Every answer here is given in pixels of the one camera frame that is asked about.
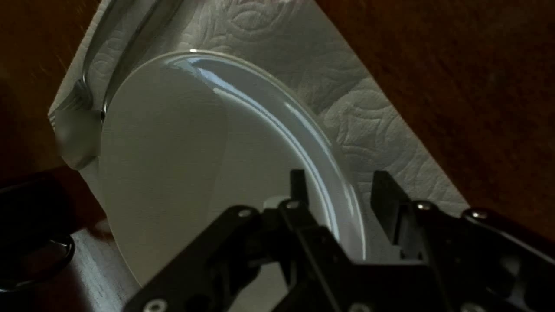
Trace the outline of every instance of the white plate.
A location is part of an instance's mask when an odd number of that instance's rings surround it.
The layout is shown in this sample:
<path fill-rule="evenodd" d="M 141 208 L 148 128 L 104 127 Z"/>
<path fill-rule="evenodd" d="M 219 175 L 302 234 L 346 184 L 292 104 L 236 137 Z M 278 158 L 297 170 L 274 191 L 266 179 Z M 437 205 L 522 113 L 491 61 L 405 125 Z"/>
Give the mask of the white plate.
<path fill-rule="evenodd" d="M 162 55 L 136 69 L 108 107 L 101 201 L 139 284 L 226 208 L 288 196 L 292 168 L 306 170 L 314 217 L 365 260 L 359 199 L 335 146 L 269 73 L 212 52 Z M 276 281 L 254 291 L 280 293 Z M 245 296 L 243 307 L 264 310 L 273 300 Z"/>

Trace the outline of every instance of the embossed paper towel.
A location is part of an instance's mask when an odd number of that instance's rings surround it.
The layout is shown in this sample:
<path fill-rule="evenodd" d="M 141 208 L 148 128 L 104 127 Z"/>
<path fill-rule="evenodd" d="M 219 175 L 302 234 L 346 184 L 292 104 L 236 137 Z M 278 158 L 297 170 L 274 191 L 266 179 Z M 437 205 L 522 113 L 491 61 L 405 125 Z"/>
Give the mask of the embossed paper towel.
<path fill-rule="evenodd" d="M 174 50 L 205 49 L 243 57 L 285 81 L 321 118 L 349 161 L 358 191 L 365 198 L 363 206 L 368 208 L 370 205 L 375 170 L 391 172 L 413 198 L 432 199 L 450 213 L 458 213 L 467 206 L 373 76 L 313 0 L 205 0 L 198 2 L 193 16 L 186 10 L 188 5 L 181 7 L 174 19 L 165 24 L 162 35 L 143 47 L 132 66 L 124 71 L 130 71 L 150 57 Z M 113 33 L 110 45 L 101 50 L 92 66 L 94 94 L 99 97 L 106 90 L 106 81 L 113 75 L 125 43 L 136 31 L 130 26 L 125 28 L 125 23 L 122 24 L 122 29 Z M 72 109 L 61 107 L 61 99 L 77 80 L 78 64 L 89 43 L 87 38 L 51 113 Z M 61 140 L 65 140 L 68 128 L 72 128 L 72 121 L 58 128 Z M 82 175 L 96 196 L 101 198 L 96 187 L 96 173 L 96 161 L 82 168 Z M 389 260 L 391 250 L 384 231 L 377 220 L 370 220 L 368 227 L 372 231 L 372 260 Z"/>

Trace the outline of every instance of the paper towel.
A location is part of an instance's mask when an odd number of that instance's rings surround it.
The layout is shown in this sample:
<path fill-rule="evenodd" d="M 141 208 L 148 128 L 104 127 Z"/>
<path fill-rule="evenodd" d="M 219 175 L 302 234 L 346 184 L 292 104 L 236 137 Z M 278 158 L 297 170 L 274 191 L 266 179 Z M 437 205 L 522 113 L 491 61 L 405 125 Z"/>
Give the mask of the paper towel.
<path fill-rule="evenodd" d="M 61 107 L 61 101 L 78 76 L 89 38 L 106 3 L 108 0 L 103 0 L 72 62 L 51 107 L 51 116 L 72 109 Z M 141 5 L 146 3 L 150 2 L 137 0 L 129 19 L 143 19 L 144 9 Z M 391 172 L 411 198 L 431 199 L 450 213 L 460 213 L 467 206 L 462 194 L 313 0 L 205 0 L 196 2 L 193 16 L 186 12 L 188 9 L 183 5 L 174 19 L 163 26 L 162 35 L 143 47 L 141 54 L 136 54 L 134 64 L 124 69 L 125 75 L 150 57 L 176 50 L 203 49 L 243 57 L 287 83 L 321 118 L 346 154 L 358 191 L 365 199 L 363 208 L 370 206 L 375 170 Z M 96 99 L 104 97 L 118 57 L 136 31 L 132 24 L 137 23 L 122 23 L 94 61 L 91 81 Z M 72 121 L 56 128 L 63 142 L 70 128 Z M 103 194 L 98 189 L 98 161 L 80 172 L 103 203 Z M 375 251 L 372 260 L 391 260 L 387 237 L 375 218 L 370 220 L 368 229 L 370 250 Z"/>

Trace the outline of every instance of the bolt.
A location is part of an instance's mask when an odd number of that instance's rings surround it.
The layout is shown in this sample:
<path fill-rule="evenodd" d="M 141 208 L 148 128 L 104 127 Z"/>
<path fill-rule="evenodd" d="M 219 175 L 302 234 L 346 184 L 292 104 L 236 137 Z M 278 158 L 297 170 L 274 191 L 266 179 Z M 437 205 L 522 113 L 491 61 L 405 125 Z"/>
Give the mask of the bolt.
<path fill-rule="evenodd" d="M 288 208 L 290 208 L 290 210 L 297 210 L 297 208 L 300 208 L 300 203 L 299 203 L 299 201 L 290 201 L 290 203 L 288 203 Z"/>
<path fill-rule="evenodd" d="M 486 312 L 486 309 L 477 303 L 467 302 L 462 305 L 462 312 Z"/>
<path fill-rule="evenodd" d="M 429 203 L 417 203 L 417 210 L 429 211 L 429 210 L 432 210 L 432 206 Z"/>
<path fill-rule="evenodd" d="M 477 220 L 486 220 L 488 218 L 486 211 L 472 211 L 470 215 L 472 215 L 472 218 L 477 218 Z"/>
<path fill-rule="evenodd" d="M 247 217 L 250 217 L 254 211 L 250 211 L 250 210 L 241 210 L 240 211 L 240 218 L 247 218 Z"/>
<path fill-rule="evenodd" d="M 155 298 L 148 302 L 143 309 L 143 312 L 165 312 L 169 309 L 169 303 L 162 298 Z"/>
<path fill-rule="evenodd" d="M 372 309 L 365 303 L 356 302 L 349 307 L 349 312 L 372 312 Z"/>

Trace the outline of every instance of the screw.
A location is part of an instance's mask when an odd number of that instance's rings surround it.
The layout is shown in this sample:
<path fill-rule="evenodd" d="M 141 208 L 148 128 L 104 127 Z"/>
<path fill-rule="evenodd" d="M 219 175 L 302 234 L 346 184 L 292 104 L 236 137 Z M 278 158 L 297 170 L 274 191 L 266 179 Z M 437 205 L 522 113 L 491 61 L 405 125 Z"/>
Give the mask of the screw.
<path fill-rule="evenodd" d="M 290 201 L 290 203 L 288 203 L 288 208 L 290 208 L 290 210 L 297 210 L 297 208 L 300 208 L 300 203 L 299 203 L 299 201 Z"/>
<path fill-rule="evenodd" d="M 486 211 L 472 211 L 470 215 L 472 215 L 472 218 L 477 218 L 477 220 L 486 220 L 488 218 Z"/>
<path fill-rule="evenodd" d="M 349 312 L 372 312 L 372 309 L 365 303 L 356 302 L 349 307 Z"/>
<path fill-rule="evenodd" d="M 417 210 L 429 211 L 429 210 L 432 210 L 432 206 L 429 203 L 417 203 Z"/>
<path fill-rule="evenodd" d="M 155 298 L 148 302 L 143 309 L 143 312 L 165 312 L 169 309 L 169 303 L 162 298 Z"/>
<path fill-rule="evenodd" d="M 486 312 L 486 309 L 477 303 L 467 302 L 462 305 L 462 312 Z"/>
<path fill-rule="evenodd" d="M 247 218 L 247 217 L 250 217 L 254 211 L 250 211 L 250 210 L 241 210 L 240 211 L 240 218 Z"/>

